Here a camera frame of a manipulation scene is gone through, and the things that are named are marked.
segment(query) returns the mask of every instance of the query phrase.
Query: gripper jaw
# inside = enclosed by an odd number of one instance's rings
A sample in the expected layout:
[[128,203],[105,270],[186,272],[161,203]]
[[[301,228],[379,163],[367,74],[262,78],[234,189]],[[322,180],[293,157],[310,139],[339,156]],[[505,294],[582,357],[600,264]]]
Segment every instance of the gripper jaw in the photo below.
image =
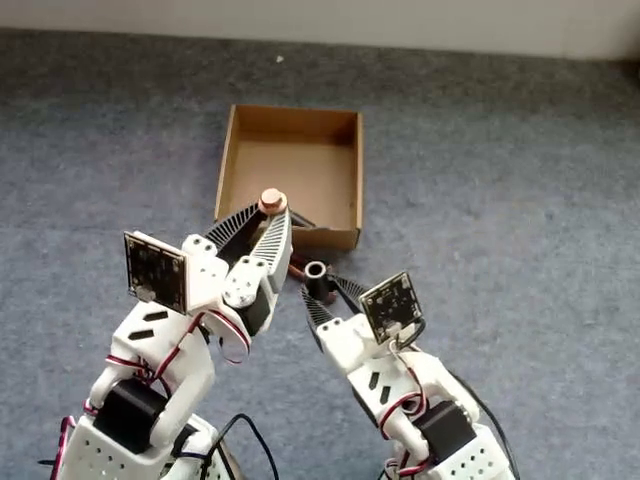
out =
[[368,288],[363,287],[353,280],[349,280],[338,275],[332,275],[331,280],[340,293],[340,296],[351,309],[351,312],[354,314],[362,313],[362,309],[359,306],[360,301],[358,299],[368,290]]
[[266,219],[256,202],[216,222],[204,236],[215,244],[218,257],[233,265],[249,254],[251,239]]
[[267,280],[274,294],[278,294],[287,278],[291,246],[291,213],[285,209],[269,217],[269,224],[251,251],[251,256],[263,260],[268,266]]
[[302,300],[307,308],[307,324],[309,325],[309,330],[311,330],[313,338],[322,352],[322,344],[320,343],[316,329],[325,323],[331,322],[335,317],[322,303],[309,295],[309,290],[307,290],[307,287],[304,285],[300,288],[300,295],[302,295]]

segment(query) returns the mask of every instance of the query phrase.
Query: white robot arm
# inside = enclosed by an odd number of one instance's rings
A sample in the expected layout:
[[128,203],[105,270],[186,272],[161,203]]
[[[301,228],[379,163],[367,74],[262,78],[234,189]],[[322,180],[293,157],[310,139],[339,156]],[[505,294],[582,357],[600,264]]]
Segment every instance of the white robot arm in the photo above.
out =
[[269,189],[180,248],[125,233],[125,250],[139,301],[113,334],[84,415],[66,424],[52,479],[193,480],[206,476],[203,461],[227,464],[222,450],[207,459],[217,432],[193,413],[215,378],[208,344],[217,338],[241,363],[268,330],[292,253],[286,197]]
[[[475,394],[415,345],[424,320],[407,273],[369,290],[328,274],[319,262],[309,263],[305,276],[302,297],[320,350],[382,437],[393,441],[382,479],[515,478],[491,430],[478,423]],[[329,312],[329,292],[342,296],[351,318]]]

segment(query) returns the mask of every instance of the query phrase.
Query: black cylinder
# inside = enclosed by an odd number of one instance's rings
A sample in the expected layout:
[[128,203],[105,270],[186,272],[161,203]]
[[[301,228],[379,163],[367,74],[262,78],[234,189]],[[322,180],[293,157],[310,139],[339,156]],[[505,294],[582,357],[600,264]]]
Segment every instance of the black cylinder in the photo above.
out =
[[317,261],[307,263],[304,267],[304,284],[312,298],[325,303],[332,291],[326,265]]
[[149,448],[151,430],[167,399],[137,378],[118,382],[107,394],[93,426],[135,454]]

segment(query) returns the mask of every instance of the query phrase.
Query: open cardboard box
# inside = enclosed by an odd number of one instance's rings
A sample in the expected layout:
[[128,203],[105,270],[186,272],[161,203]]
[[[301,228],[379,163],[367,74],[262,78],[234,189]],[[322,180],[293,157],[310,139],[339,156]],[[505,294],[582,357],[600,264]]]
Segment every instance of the open cardboard box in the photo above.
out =
[[362,115],[234,105],[218,181],[216,220],[275,187],[316,227],[293,245],[351,250],[362,229]]

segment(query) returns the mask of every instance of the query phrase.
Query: gray carpet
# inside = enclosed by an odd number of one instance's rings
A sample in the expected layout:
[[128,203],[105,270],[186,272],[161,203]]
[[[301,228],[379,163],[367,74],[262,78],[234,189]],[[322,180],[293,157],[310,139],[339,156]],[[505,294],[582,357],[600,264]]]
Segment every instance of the gray carpet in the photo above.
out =
[[[122,231],[179,243],[210,225],[234,102],[361,110],[366,225],[339,270],[410,270],[419,343],[493,408],[523,478],[637,478],[640,89],[625,69],[32,33],[0,36],[2,478],[48,478],[36,460],[134,304]],[[247,365],[214,351],[198,412],[250,414],[283,479],[373,479],[389,445],[316,349],[296,289]],[[247,432],[231,445],[269,479]]]

